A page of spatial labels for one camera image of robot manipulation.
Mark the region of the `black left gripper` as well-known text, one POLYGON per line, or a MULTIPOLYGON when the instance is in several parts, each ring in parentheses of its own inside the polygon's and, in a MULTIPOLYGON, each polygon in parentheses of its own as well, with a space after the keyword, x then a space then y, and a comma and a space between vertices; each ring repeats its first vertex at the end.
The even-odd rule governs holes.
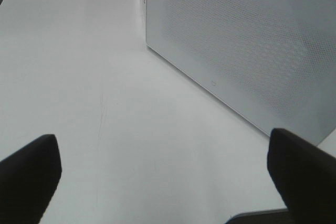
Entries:
POLYGON ((335 157, 286 129, 273 129, 267 169, 288 210, 237 214, 227 224, 335 223, 335 157))

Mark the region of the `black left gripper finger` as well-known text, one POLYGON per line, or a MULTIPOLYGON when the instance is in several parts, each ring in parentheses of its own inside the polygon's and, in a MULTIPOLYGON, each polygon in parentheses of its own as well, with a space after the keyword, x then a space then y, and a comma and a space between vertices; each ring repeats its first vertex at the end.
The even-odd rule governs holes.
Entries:
POLYGON ((56 136, 45 134, 1 161, 1 223, 40 223, 62 173, 56 136))

